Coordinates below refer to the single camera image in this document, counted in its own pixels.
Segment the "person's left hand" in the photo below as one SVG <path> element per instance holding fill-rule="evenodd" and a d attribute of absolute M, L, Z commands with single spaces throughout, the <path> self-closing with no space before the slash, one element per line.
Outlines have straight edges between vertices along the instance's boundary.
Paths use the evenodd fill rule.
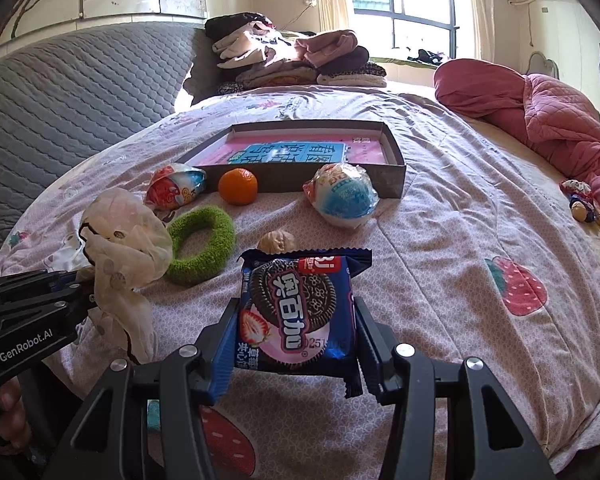
<path fill-rule="evenodd" d="M 0 408 L 0 436 L 16 450 L 21 450 L 30 442 L 31 428 L 17 377 L 0 387 Z"/>

